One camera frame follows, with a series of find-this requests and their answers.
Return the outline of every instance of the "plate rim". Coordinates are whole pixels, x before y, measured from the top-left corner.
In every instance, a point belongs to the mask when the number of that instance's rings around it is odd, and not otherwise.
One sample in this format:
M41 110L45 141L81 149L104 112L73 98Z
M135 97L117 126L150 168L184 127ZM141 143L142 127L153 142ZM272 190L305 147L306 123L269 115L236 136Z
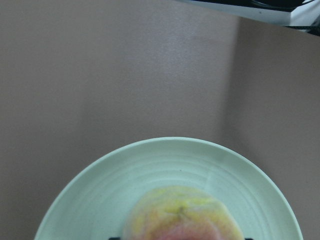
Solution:
M286 208L288 209L289 214L290 214L290 216L291 216L291 218L292 218L292 220L294 222L295 228L297 229L298 238L300 240L303 240L302 231L301 231L301 228L299 226L297 217L296 217L293 209L291 208L288 200L286 199L284 194L281 192L281 190L278 188L278 186L274 183L274 181L261 168L259 168L257 165L255 165L252 161L250 161L246 157L244 157L241 154L235 152L234 150L231 150L230 148L227 148L225 146L222 146L220 144L217 144L217 143L214 143L214 142L211 142L211 141L202 140L202 139L193 138L193 137L184 137L184 136L165 136L165 137L154 137L154 138L139 140L139 141L124 145L122 147L119 147L117 149L114 149L114 150L110 151L109 153L101 156L97 160L93 161L92 163L90 163L83 170L81 170L71 181L69 181L69 183L67 185L65 185L65 187L59 192L59 194L53 200L53 202L51 203L50 207L47 209L44 217L42 218L42 220L40 222L40 225L39 225L39 227L38 227L38 229L36 231L34 240L41 240L40 239L40 234L44 230L44 226L45 226L46 222L48 221L48 218L49 218L51 212L54 210L55 206L59 203L60 199L62 199L64 194L86 172L88 172L89 170L94 168L100 162L104 161L105 159L108 159L110 156L115 155L115 154L117 154L119 152L122 152L122 151L130 149L130 148L134 148L136 146L143 145L143 144L146 144L146 143L163 142L163 141L185 141L185 142L194 142L194 143L205 144L205 145L209 145L209 146L212 146L212 147L216 147L216 148L222 149L222 150L224 150L224 151L226 151L226 152L228 152L228 153L230 153L232 155L235 155L236 157L242 159L244 162L246 162L251 167L253 167L255 170L257 170L261 174L261 176L264 177L271 184L271 186L274 188L274 190L279 194L279 196L281 197L282 201L284 202L284 204L285 204Z

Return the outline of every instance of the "table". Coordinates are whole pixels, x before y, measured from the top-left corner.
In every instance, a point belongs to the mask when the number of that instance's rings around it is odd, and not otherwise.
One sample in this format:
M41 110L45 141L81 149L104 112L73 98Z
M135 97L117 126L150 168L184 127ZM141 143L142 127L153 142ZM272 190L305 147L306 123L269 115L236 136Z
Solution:
M82 169L192 137L260 167L320 235L320 38L175 0L0 9L0 238L32 239Z

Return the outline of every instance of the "peach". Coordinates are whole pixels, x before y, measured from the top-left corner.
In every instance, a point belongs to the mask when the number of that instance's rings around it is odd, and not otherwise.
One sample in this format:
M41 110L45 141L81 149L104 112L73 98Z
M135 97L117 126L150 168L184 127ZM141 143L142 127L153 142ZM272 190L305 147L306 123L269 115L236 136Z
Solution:
M123 228L123 240L244 240L227 207L193 187L147 192Z

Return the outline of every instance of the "light green plate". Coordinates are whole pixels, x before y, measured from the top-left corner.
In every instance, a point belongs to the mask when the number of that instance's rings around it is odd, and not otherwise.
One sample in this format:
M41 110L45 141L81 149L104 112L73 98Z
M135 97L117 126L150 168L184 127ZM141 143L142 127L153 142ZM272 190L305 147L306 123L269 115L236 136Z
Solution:
M199 188L221 200L247 238L303 239L287 200L257 166L223 146L185 137L139 141L92 163L56 198L35 239L118 237L137 200L169 185Z

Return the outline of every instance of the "plate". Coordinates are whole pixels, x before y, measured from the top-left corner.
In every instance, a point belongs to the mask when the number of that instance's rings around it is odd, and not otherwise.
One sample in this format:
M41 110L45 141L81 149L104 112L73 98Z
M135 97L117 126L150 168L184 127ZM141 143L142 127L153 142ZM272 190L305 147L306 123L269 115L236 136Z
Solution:
M222 201L246 238L303 239L287 200L251 161L212 142L161 137L112 151L79 173L47 211L35 240L119 237L138 199L170 185L195 187Z

